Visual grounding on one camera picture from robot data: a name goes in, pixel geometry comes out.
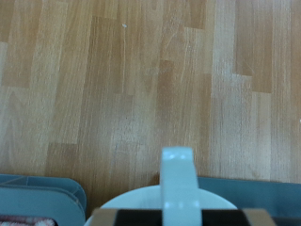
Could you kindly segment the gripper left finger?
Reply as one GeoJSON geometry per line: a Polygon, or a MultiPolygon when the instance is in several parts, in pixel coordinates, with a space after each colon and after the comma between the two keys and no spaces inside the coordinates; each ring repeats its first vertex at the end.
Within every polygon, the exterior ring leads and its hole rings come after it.
{"type": "Polygon", "coordinates": [[[89,226],[163,226],[161,210],[96,209],[89,226]]]}

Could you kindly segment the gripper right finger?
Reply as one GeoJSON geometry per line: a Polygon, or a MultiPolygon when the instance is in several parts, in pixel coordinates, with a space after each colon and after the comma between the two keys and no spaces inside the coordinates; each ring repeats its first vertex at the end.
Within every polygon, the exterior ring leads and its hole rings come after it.
{"type": "Polygon", "coordinates": [[[202,210],[203,226],[277,226],[264,209],[202,210]]]}

